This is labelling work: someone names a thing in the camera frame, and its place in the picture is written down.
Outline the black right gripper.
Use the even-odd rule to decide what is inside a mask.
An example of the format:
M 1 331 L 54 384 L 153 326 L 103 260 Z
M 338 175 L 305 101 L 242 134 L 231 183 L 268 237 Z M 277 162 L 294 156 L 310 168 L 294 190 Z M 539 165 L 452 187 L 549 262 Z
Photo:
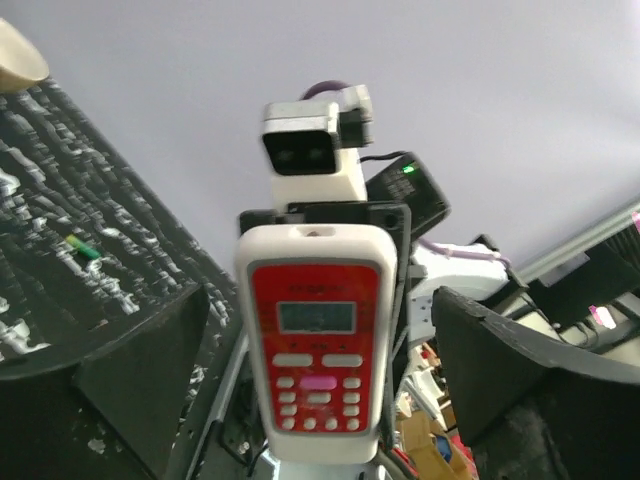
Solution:
M 238 217 L 239 231 L 275 224 L 364 224 L 382 228 L 390 234 L 398 255 L 398 280 L 407 278 L 411 252 L 411 211 L 393 201 L 298 202 L 289 204 L 283 213 L 276 210 L 247 210 Z

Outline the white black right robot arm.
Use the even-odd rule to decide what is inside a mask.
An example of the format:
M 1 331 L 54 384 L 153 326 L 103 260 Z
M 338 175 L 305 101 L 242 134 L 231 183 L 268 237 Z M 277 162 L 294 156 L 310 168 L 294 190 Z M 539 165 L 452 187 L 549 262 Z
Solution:
M 283 213 L 249 210 L 240 214 L 242 233 L 259 225 L 286 223 L 379 223 L 395 240 L 411 229 L 412 245 L 399 248 L 408 258 L 399 265 L 406 272 L 406 309 L 396 328 L 396 346 L 414 348 L 435 337 L 431 316 L 433 294 L 441 286 L 454 289 L 491 307 L 513 298 L 523 286 L 511 266 L 483 236 L 471 245 L 428 242 L 421 238 L 449 214 L 449 204 L 418 157 L 407 151 L 369 155 L 364 161 L 389 164 L 366 182 L 369 201 L 292 203 Z

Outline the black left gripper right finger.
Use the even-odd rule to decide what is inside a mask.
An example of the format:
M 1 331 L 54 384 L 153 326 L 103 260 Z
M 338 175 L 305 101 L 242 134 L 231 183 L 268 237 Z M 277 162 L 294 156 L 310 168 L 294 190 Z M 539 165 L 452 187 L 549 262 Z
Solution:
M 556 341 L 447 287 L 434 294 L 432 319 L 480 478 L 638 478 L 638 367 Z

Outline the white red remote control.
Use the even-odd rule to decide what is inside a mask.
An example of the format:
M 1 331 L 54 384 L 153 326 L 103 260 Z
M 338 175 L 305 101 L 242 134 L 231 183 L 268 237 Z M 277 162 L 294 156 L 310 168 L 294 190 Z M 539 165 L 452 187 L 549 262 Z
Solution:
M 396 285 L 392 237 L 373 225 L 258 226 L 240 237 L 235 267 L 273 455 L 372 460 Z

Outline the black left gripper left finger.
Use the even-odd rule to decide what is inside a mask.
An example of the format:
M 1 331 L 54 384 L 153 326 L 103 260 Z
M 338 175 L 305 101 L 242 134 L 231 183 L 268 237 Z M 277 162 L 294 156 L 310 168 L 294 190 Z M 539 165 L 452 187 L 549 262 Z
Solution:
M 194 285 L 139 319 L 2 363 L 2 478 L 162 478 L 208 312 Z

